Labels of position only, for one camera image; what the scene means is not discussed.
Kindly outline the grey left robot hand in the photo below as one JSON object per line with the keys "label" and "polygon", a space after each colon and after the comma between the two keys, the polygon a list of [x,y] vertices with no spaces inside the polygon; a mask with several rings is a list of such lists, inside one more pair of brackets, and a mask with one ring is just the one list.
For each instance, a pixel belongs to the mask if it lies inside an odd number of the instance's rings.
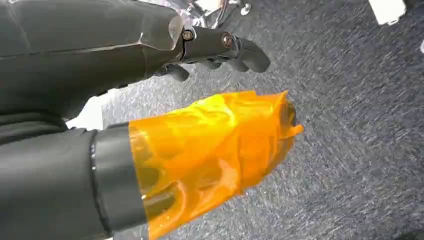
{"label": "grey left robot hand", "polygon": [[287,93],[226,92],[103,130],[68,128],[88,100],[182,64],[265,72],[254,42],[138,0],[0,3],[0,237],[150,240],[260,183],[303,126]]}

